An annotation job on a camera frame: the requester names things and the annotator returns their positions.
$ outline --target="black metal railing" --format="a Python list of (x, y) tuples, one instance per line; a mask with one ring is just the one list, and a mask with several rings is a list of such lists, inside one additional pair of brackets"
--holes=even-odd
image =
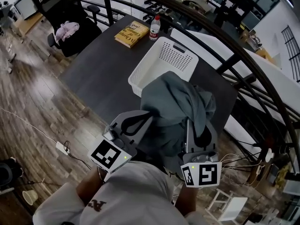
[(289, 53), (289, 61), (292, 66), (292, 76), (294, 80), (300, 82), (300, 49), (298, 43), (289, 26), (287, 26), (281, 33), (285, 39), (285, 45)]
[[(107, 15), (100, 14), (100, 16), (103, 16), (108, 19), (109, 23), (105, 23), (107, 26), (111, 26), (114, 24), (115, 19), (113, 18), (113, 12), (119, 13), (121, 15), (124, 15), (124, 12), (121, 12), (119, 10), (116, 10), (114, 8), (111, 8), (111, 1), (115, 1), (124, 5), (127, 5), (129, 7), (135, 8), (137, 10), (140, 10), (150, 16), (155, 16), (155, 12), (146, 9), (144, 7), (138, 6), (136, 4), (133, 4), (131, 2), (127, 2), (124, 0), (104, 0), (105, 4), (98, 4), (93, 1), (87, 1), (87, 0), (81, 0), (82, 2), (86, 2), (89, 4), (94, 4), (96, 6), (99, 6), (101, 8), (105, 8), (107, 11)], [(233, 56), (230, 57), (228, 60), (224, 60), (218, 53), (216, 53), (213, 49), (211, 49), (208, 45), (206, 45), (203, 41), (196, 38), (194, 35), (192, 35), (190, 32), (184, 30), (181, 26), (179, 26), (176, 23), (170, 22), (168, 20), (163, 19), (166, 23), (170, 24), (173, 28), (179, 30), (181, 33), (186, 35), (188, 38), (195, 41), (197, 44), (199, 44), (201, 47), (203, 47), (206, 51), (208, 51), (210, 54), (212, 54), (216, 59), (218, 59), (221, 62), (221, 66), (216, 70), (219, 74), (225, 75), (224, 72), (229, 70), (234, 74), (234, 79), (238, 82), (235, 84), (241, 93), (247, 93), (248, 96), (251, 96), (253, 99), (255, 99), (259, 105), (262, 107), (266, 115), (270, 119), (271, 127), (267, 127), (263, 122), (263, 125), (273, 134), (279, 134), (280, 142), (282, 144), (285, 143), (285, 134), (282, 134), (280, 129), (278, 128), (274, 118), (270, 114), (268, 107), (271, 107), (273, 110), (277, 111), (283, 118), (283, 121), (285, 123), (286, 129), (290, 135), (290, 138), (293, 143), (293, 147), (295, 149), (295, 153), (297, 156), (297, 160), (300, 161), (300, 149), (298, 147), (298, 138), (296, 136), (295, 129), (292, 124), (292, 120), (290, 118), (291, 113), (288, 113), (286, 109), (286, 105), (283, 103), (282, 99), (278, 95), (276, 89), (266, 76), (266, 74), (261, 70), (261, 68), (256, 64), (256, 62), (252, 59), (252, 57), (237, 43), (235, 42), (229, 35), (227, 35), (225, 32), (223, 32), (218, 26), (216, 26), (214, 23), (212, 23), (210, 20), (208, 20), (205, 16), (199, 15), (195, 10), (189, 8), (188, 6), (184, 6), (181, 3), (177, 2), (176, 0), (150, 0), (153, 2), (156, 2), (162, 6), (165, 6), (167, 8), (172, 9), (173, 11), (189, 18), (190, 20), (194, 21), (195, 23), (200, 24), (206, 31), (208, 31), (210, 34), (215, 36), (218, 40), (220, 40), (224, 45), (226, 45), (232, 52)], [(257, 93), (258, 88), (254, 88), (251, 84), (248, 82), (248, 78), (242, 77), (234, 68), (233, 66), (239, 62), (242, 61), (252, 72), (253, 76), (261, 83), (261, 85), (264, 87), (265, 91), (261, 90), (260, 93)], [(293, 179), (294, 177), (292, 174), (290, 174), (289, 179)]]

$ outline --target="railing handrail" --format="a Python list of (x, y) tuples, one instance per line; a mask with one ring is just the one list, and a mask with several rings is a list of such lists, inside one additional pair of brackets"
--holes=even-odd
[[(277, 107), (278, 112), (281, 114), (286, 129), (289, 132), (289, 135), (291, 137), (292, 143), (296, 151), (297, 160), (300, 161), (300, 149), (298, 147), (298, 139), (292, 124), (292, 120), (290, 119), (289, 114), (285, 108), (285, 104), (283, 103), (281, 97), (277, 93), (273, 84), (270, 82), (270, 80), (268, 79), (266, 74), (262, 71), (262, 69), (253, 60), (253, 58), (228, 34), (223, 32), (217, 25), (212, 23), (205, 16), (199, 15), (195, 10), (189, 8), (188, 6), (182, 5), (176, 0), (152, 0), (152, 1), (158, 2), (161, 5), (171, 8), (173, 11), (179, 12), (180, 14), (192, 19), (194, 22), (201, 24), (205, 30), (207, 30), (209, 33), (212, 33), (219, 41), (221, 41), (224, 45), (226, 45), (233, 52), (233, 54), (237, 56), (238, 59), (241, 60), (250, 69), (250, 71), (255, 75), (258, 81), (265, 88), (270, 98), (274, 101), (274, 105)], [(246, 86), (248, 86), (248, 84), (243, 79), (241, 80), (241, 82), (243, 82)]]

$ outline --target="dark table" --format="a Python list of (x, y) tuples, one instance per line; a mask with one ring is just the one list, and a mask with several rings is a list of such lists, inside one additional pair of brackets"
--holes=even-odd
[[(154, 41), (145, 36), (130, 49), (114, 40), (114, 36), (134, 20), (149, 26), (132, 16), (123, 17), (90, 43), (60, 76), (107, 123), (120, 113), (140, 107), (141, 99), (133, 93), (128, 78)], [(161, 32), (160, 36), (178, 43), (165, 33)], [(217, 110), (211, 123), (220, 135), (233, 109), (237, 91), (201, 58), (190, 82), (214, 94)]]

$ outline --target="power strip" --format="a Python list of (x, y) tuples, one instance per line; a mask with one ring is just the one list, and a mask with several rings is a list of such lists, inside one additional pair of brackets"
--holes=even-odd
[(61, 142), (56, 143), (56, 148), (67, 156), (70, 153), (68, 149), (66, 149), (67, 151), (65, 150), (65, 146)]

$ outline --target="printed logo on shirt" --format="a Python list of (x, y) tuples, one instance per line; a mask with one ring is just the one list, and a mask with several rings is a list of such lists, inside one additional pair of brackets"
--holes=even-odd
[(184, 179), (186, 181), (186, 184), (188, 186), (193, 186), (194, 185), (194, 182), (193, 182), (193, 178), (192, 178), (192, 175), (191, 175), (191, 171), (189, 169), (189, 167), (185, 167), (182, 169), (183, 170), (183, 175), (184, 175)]
[(106, 204), (106, 202), (103, 201), (98, 202), (97, 200), (94, 199), (88, 204), (88, 207), (93, 208), (96, 212), (100, 212), (103, 204)]
[(103, 166), (110, 169), (120, 153), (120, 150), (103, 140), (91, 156)]
[(199, 185), (212, 185), (218, 182), (217, 164), (200, 164)]

